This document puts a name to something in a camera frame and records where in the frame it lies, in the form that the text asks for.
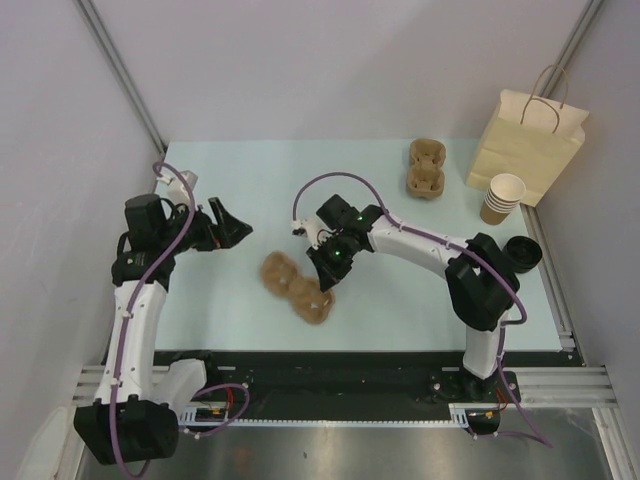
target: bag handle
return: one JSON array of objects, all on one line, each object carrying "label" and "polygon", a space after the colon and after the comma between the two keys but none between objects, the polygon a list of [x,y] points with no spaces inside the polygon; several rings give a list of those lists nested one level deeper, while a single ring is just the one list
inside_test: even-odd
[{"label": "bag handle", "polygon": [[556,128],[554,128],[553,132],[551,132],[552,134],[556,133],[556,130],[558,130],[558,127],[560,126],[560,114],[548,102],[545,102],[541,98],[530,98],[529,100],[527,100],[527,103],[525,104],[524,108],[522,109],[522,118],[520,119],[520,125],[522,125],[522,122],[524,122],[524,114],[527,113],[527,108],[529,107],[529,104],[531,102],[536,102],[536,101],[544,103],[547,107],[549,107],[551,110],[553,110],[553,113],[556,114]]},{"label": "bag handle", "polygon": [[533,89],[531,90],[531,95],[529,96],[529,102],[531,101],[531,99],[535,95],[536,90],[538,90],[538,84],[540,83],[540,80],[542,80],[542,77],[544,77],[544,74],[547,73],[547,70],[549,70],[550,68],[559,68],[562,71],[562,75],[564,76],[564,83],[566,85],[566,88],[564,89],[564,97],[562,98],[562,103],[560,104],[560,110],[562,110],[562,107],[564,107],[564,104],[567,101],[567,95],[569,95],[569,75],[567,74],[567,71],[564,68],[562,68],[560,65],[555,64],[555,63],[552,63],[551,65],[548,65],[542,71],[542,73],[540,73],[540,76],[538,77],[538,80],[536,80],[536,83],[533,86]]}]

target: paper bag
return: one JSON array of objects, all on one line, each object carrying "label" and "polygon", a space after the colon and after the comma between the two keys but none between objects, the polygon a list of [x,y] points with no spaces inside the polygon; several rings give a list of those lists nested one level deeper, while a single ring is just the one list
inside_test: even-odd
[{"label": "paper bag", "polygon": [[[553,67],[540,74],[533,91]],[[487,190],[493,177],[512,173],[527,186],[522,203],[536,206],[584,143],[581,125],[588,115],[586,110],[565,105],[564,100],[559,103],[533,93],[503,90],[480,138],[467,185]]]}]

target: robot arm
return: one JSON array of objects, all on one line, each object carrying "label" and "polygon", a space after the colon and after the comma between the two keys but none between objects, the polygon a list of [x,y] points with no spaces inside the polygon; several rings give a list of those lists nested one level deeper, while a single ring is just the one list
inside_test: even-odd
[{"label": "robot arm", "polygon": [[[195,175],[183,176],[195,183]],[[109,431],[109,406],[116,355],[122,366],[117,389],[117,432],[125,462],[166,458],[178,441],[178,416],[194,394],[205,386],[207,375],[201,360],[180,360],[155,388],[152,383],[153,355],[160,313],[169,291],[175,255],[188,249],[213,251],[232,248],[249,235],[252,228],[231,216],[218,198],[209,199],[217,223],[198,208],[193,220],[172,254],[153,271],[142,286],[133,308],[127,305],[145,272],[174,241],[189,214],[186,193],[169,185],[169,197],[147,194],[128,200],[125,217],[128,231],[118,245],[111,273],[115,285],[115,321],[104,375],[94,403],[76,410],[74,426],[96,459],[105,465],[115,463]],[[167,218],[162,202],[169,204]],[[128,239],[131,249],[124,251]],[[121,338],[125,316],[129,316],[126,336]]]},{"label": "robot arm", "polygon": [[[316,267],[323,291],[347,275],[353,257],[362,250],[403,258],[441,277],[449,287],[454,311],[467,325],[465,369],[480,380],[494,373],[498,325],[506,318],[512,300],[493,277],[472,260],[446,245],[395,227],[378,206],[369,205],[360,212],[338,195],[325,202],[316,217],[296,221],[293,227],[294,234],[306,235],[312,243],[307,256]],[[478,234],[472,240],[465,240],[429,233],[457,245],[466,245],[494,267],[514,291],[518,290],[514,272],[491,237]]]}]

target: table surface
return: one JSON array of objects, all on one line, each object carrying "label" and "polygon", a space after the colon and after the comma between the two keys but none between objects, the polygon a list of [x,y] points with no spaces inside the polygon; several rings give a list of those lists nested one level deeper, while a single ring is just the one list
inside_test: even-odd
[{"label": "table surface", "polygon": [[[177,257],[156,340],[157,349],[235,351],[445,351],[464,350],[465,325],[451,307],[446,283],[427,270],[387,255],[362,252],[334,288],[336,305],[325,323],[312,326],[262,285],[259,270],[274,250],[315,275],[305,255],[308,241],[291,235],[291,206],[298,189],[322,173],[364,176],[392,213],[452,236],[491,235],[502,246],[526,235],[521,211],[501,225],[479,217],[483,193],[464,185],[477,140],[441,140],[447,148],[444,194],[414,199],[406,192],[410,140],[172,142],[166,161],[199,176],[196,199],[220,197],[254,232],[228,251]],[[351,179],[330,178],[303,195],[298,215],[312,215],[334,193],[363,208],[374,203]],[[538,269],[519,276],[529,321],[507,331],[506,349],[558,351],[560,341]],[[519,314],[514,308],[512,318]]]}]

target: shiny metallic surface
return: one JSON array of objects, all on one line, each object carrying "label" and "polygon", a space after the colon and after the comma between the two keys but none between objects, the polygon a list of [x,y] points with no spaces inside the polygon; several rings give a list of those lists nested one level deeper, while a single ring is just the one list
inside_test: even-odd
[{"label": "shiny metallic surface", "polygon": [[[175,456],[153,462],[148,480],[612,479],[590,409],[531,412],[554,444],[514,438],[474,441],[463,430],[234,428],[183,438]],[[526,430],[516,411],[503,430]],[[85,462],[82,480],[121,479],[116,467]]]}]

